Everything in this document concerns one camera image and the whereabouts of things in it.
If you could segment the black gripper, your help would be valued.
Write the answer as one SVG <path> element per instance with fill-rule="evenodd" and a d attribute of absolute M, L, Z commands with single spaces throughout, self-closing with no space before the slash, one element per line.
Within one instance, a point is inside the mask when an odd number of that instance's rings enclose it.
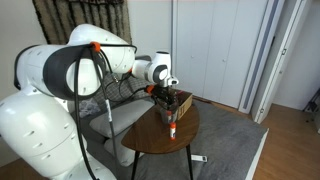
<path fill-rule="evenodd" d="M 156 86 L 153 90 L 153 96 L 164 109 L 176 109 L 178 107 L 176 92 L 172 88 Z"/>

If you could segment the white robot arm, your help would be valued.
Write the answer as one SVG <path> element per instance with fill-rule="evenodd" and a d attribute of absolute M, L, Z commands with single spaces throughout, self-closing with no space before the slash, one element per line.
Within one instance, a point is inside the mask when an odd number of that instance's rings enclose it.
<path fill-rule="evenodd" d="M 137 60 L 136 47 L 91 24 L 77 26 L 65 45 L 30 46 L 16 58 L 17 93 L 1 101 L 0 133 L 40 175 L 50 180 L 116 180 L 92 157 L 67 103 L 94 96 L 107 72 L 171 85 L 171 57 Z"/>

